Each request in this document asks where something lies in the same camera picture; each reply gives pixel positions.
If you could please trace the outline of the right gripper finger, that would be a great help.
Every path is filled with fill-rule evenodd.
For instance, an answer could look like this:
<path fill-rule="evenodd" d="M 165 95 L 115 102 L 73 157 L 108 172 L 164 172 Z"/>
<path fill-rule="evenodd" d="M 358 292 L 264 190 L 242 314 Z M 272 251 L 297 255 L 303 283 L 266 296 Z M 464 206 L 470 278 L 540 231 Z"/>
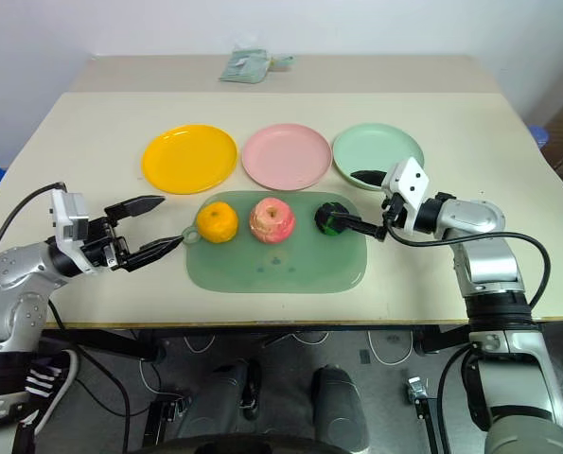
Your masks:
<path fill-rule="evenodd" d="M 386 172 L 380 170 L 358 170 L 352 172 L 350 176 L 362 183 L 382 185 L 386 177 Z"/>
<path fill-rule="evenodd" d="M 337 233 L 352 230 L 362 235 L 371 236 L 376 240 L 384 240 L 387 235 L 387 228 L 383 225 L 365 222 L 359 217 L 340 212 L 331 213 L 329 227 Z"/>

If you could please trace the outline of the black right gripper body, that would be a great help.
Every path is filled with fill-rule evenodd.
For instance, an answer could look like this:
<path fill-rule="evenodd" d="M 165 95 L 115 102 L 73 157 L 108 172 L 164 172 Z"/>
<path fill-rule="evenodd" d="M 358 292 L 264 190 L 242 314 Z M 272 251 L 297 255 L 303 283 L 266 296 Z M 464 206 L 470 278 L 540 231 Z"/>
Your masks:
<path fill-rule="evenodd" d="M 407 219 L 405 200 L 399 193 L 386 196 L 382 202 L 382 228 L 385 232 L 390 227 L 403 229 Z"/>

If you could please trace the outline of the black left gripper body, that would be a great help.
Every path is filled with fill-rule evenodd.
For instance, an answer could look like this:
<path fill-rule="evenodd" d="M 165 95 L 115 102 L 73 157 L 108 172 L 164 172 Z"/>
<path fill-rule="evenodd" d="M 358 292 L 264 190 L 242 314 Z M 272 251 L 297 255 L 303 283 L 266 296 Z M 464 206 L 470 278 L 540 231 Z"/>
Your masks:
<path fill-rule="evenodd" d="M 122 269 L 130 272 L 130 250 L 125 237 L 116 234 L 116 226 L 117 221 L 108 216 L 91 220 L 81 250 L 95 268 L 107 267 L 112 271 Z"/>

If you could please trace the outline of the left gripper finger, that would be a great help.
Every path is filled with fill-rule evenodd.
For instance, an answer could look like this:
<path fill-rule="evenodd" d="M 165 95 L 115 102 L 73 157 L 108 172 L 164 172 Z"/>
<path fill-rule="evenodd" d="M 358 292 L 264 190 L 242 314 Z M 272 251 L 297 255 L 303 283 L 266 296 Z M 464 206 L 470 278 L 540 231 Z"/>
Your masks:
<path fill-rule="evenodd" d="M 141 246 L 134 253 L 123 253 L 119 258 L 119 267 L 127 272 L 141 269 L 171 253 L 184 239 L 183 236 L 164 237 Z"/>
<path fill-rule="evenodd" d="M 104 212 L 111 223 L 118 223 L 124 218 L 141 216 L 164 200 L 163 196 L 143 195 L 105 207 Z"/>

